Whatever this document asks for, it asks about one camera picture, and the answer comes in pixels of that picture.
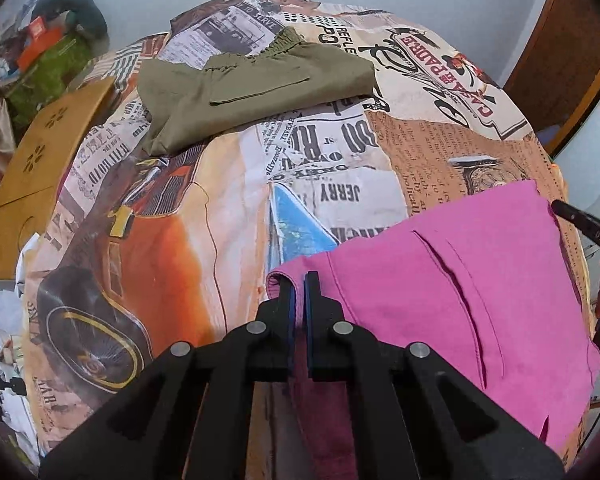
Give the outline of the orange box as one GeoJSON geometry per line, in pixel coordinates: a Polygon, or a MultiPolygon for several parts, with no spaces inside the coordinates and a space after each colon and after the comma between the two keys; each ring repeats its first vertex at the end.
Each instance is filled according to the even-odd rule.
{"type": "Polygon", "coordinates": [[[17,60],[20,72],[25,72],[46,50],[53,47],[64,36],[61,27],[49,28],[42,16],[35,18],[28,26],[29,42],[17,60]]]}

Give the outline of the olive green pants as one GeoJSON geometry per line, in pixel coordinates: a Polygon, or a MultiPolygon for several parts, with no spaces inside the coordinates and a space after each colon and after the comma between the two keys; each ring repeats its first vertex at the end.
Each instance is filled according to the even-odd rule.
{"type": "Polygon", "coordinates": [[[358,96],[377,86],[373,63],[284,28],[262,52],[213,55],[204,67],[153,58],[137,91],[151,124],[145,151],[173,155],[241,125],[358,96]]]}

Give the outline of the newspaper print blanket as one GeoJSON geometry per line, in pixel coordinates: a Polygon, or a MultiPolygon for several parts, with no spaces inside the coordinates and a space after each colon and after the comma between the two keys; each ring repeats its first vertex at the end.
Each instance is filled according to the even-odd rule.
{"type": "MultiPolygon", "coordinates": [[[[532,181],[550,205],[564,197],[512,99],[438,34],[385,10],[211,0],[174,18],[144,62],[200,70],[213,55],[258,54],[286,27],[372,62],[374,92],[151,156],[138,71],[131,95],[74,155],[24,293],[38,472],[172,344],[215,344],[254,320],[277,297],[266,280],[282,264],[504,184],[532,181]]],[[[553,216],[593,342],[581,244],[553,216]]],[[[292,374],[254,386],[243,479],[361,479],[347,387],[308,373],[304,278],[294,286],[292,374]]]]}

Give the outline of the wooden door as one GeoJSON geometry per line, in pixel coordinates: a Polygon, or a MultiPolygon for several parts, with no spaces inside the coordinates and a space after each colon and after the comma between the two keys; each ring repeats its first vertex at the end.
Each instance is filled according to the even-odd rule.
{"type": "Polygon", "coordinates": [[[594,0],[544,0],[505,91],[554,156],[600,97],[600,7],[594,0]]]}

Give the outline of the wooden lap desk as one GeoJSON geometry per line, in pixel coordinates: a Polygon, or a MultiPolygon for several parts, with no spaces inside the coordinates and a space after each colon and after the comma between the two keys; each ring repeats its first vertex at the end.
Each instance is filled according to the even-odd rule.
{"type": "Polygon", "coordinates": [[[62,178],[113,93],[114,78],[92,81],[48,104],[31,122],[0,185],[0,281],[15,277],[21,249],[46,229],[62,178]]]}

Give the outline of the pink pants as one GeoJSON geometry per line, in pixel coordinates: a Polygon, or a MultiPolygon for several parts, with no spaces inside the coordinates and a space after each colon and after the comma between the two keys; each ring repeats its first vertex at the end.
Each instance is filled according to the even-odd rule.
{"type": "Polygon", "coordinates": [[[416,214],[372,238],[268,274],[316,272],[346,319],[379,340],[436,350],[552,450],[576,429],[600,372],[550,204],[518,181],[416,214]]]}

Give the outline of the green storage box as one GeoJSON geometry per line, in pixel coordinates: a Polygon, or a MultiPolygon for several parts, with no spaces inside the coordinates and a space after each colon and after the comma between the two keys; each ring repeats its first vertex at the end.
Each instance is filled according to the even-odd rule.
{"type": "Polygon", "coordinates": [[[43,107],[62,96],[91,58],[92,50],[81,36],[65,36],[24,73],[0,84],[14,128],[26,128],[43,107]]]}

